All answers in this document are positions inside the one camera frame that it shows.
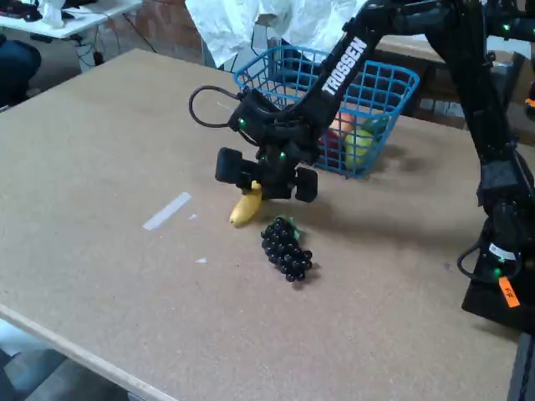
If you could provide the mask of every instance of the white cloth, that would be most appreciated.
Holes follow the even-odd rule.
[[[342,26],[364,0],[186,0],[197,30],[219,67],[251,43],[258,17],[274,15],[271,28],[284,40],[328,52]]]

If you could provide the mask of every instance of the basket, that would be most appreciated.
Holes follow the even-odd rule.
[[[270,48],[239,69],[234,79],[283,109],[312,87],[327,55],[294,46]],[[315,166],[352,177],[367,175],[419,81],[409,69],[366,61],[331,128],[319,139]]]

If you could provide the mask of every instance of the banana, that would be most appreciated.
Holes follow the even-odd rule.
[[[256,181],[251,184],[251,192],[242,196],[232,210],[230,222],[238,227],[247,223],[260,209],[262,203],[262,187]]]

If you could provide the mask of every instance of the green apple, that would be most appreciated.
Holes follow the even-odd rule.
[[[354,171],[366,161],[366,155],[372,150],[374,135],[363,129],[349,133],[344,139],[345,169]]]

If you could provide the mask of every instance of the cable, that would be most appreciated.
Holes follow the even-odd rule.
[[[236,53],[236,56],[234,56],[234,61],[232,61],[231,69],[229,71],[229,73],[231,73],[231,74],[233,72],[232,70],[234,69],[234,64],[236,64],[237,55],[238,55],[238,53]]]
[[[93,52],[94,50],[96,50],[96,44],[97,44],[97,37],[99,36],[99,26],[97,25],[95,31],[94,31],[94,39],[93,39],[93,42],[90,44],[89,46],[89,50],[87,52],[85,52],[84,54],[78,54],[78,60],[81,61],[82,63],[84,63],[85,65],[87,65],[88,67],[96,67],[94,64],[89,64],[87,63],[83,57],[87,56],[89,53]],[[82,42],[78,42],[78,47],[81,48],[83,47],[84,45],[82,44]]]
[[[123,18],[126,20],[127,23],[130,24],[130,26],[135,30],[135,32],[138,34],[138,36],[140,38],[142,38],[145,43],[147,43],[147,45],[152,49],[152,51],[154,53],[158,54],[158,52],[156,52],[154,46],[152,46],[152,44],[150,44],[150,42],[147,40],[147,38],[141,34],[140,30],[134,25],[134,23],[132,23],[130,21],[130,19],[128,17],[126,17],[124,14],[123,14]]]
[[[106,14],[106,13],[100,13],[98,11],[88,11],[88,12],[78,12],[78,11],[71,11],[70,9],[68,10],[68,13],[71,13],[71,14],[78,14],[78,15],[84,15],[84,14],[98,14],[98,15],[105,15],[109,21],[113,24],[113,28],[111,29],[113,32],[114,32],[114,35],[115,35],[115,41],[117,42],[117,54],[120,54],[121,53],[121,46],[120,46],[120,41],[119,41],[119,35],[117,34],[117,27],[115,26],[115,21],[113,20],[113,18]]]
[[[233,99],[236,99],[238,100],[238,97],[229,92],[228,90],[226,89],[223,89],[223,88],[219,88],[218,86],[212,86],[212,85],[203,85],[203,86],[200,86],[199,88],[195,89],[193,91],[193,93],[191,94],[190,96],[190,100],[188,102],[188,106],[189,106],[189,110],[190,110],[190,114],[191,114],[191,117],[200,125],[202,125],[203,127],[208,127],[208,128],[225,128],[228,126],[228,123],[225,123],[225,124],[212,124],[212,123],[205,123],[204,121],[201,121],[198,119],[198,117],[196,116],[195,114],[195,111],[193,111],[193,100],[195,99],[195,97],[200,93],[202,92],[203,90],[215,90],[216,92],[219,92],[220,94],[225,94],[226,96],[228,96],[229,98],[233,98]]]
[[[195,111],[193,110],[193,100],[195,100],[195,97],[200,93],[202,92],[203,90],[215,90],[216,92],[219,92],[220,94],[225,94],[226,96],[228,96],[229,98],[233,98],[235,100],[239,100],[239,97],[231,92],[229,92],[228,90],[226,89],[223,89],[223,88],[219,88],[218,86],[212,86],[212,85],[203,85],[203,86],[200,86],[199,88],[195,89],[193,91],[193,93],[191,94],[190,96],[190,100],[188,101],[188,108],[190,110],[190,114],[191,114],[191,117],[199,124],[199,125],[202,125],[203,127],[207,127],[207,128],[225,128],[225,127],[228,127],[228,123],[224,123],[224,124],[212,124],[212,123],[206,123],[204,121],[201,121],[195,114]],[[238,134],[242,136],[242,138],[248,142],[249,144],[253,145],[253,146],[258,146],[258,143],[255,142],[250,136],[248,136],[245,132],[243,132],[241,129],[238,130]]]
[[[266,27],[266,38],[268,37],[268,27]],[[252,27],[252,35],[251,35],[251,50],[254,53],[255,56],[260,57],[257,53],[257,51],[252,48],[252,45],[254,44],[254,27]]]
[[[104,44],[104,40],[102,39],[100,35],[99,35],[99,39],[100,39],[100,46],[102,46],[102,56],[104,57],[104,55],[106,54],[106,45]]]
[[[475,250],[477,249],[481,249],[482,247],[482,239],[479,238],[476,243],[474,245],[472,245],[470,248],[468,248],[466,251],[462,252],[461,255],[457,258],[457,268],[459,269],[459,271],[464,274],[465,276],[469,277],[471,280],[474,280],[476,282],[485,282],[487,284],[496,284],[496,280],[495,279],[490,279],[490,278],[485,278],[485,277],[481,277],[481,276],[477,276],[475,275],[474,273],[470,273],[467,269],[464,268],[464,266],[462,265],[462,261],[464,261],[464,259],[470,255],[471,253],[473,253]],[[520,271],[522,270],[522,258],[520,256],[519,253],[516,253],[514,252],[514,255],[515,255],[515,270],[513,273],[511,273],[510,275],[508,276],[505,276],[507,279],[509,280],[512,280],[513,278],[515,278],[518,273],[520,273]]]

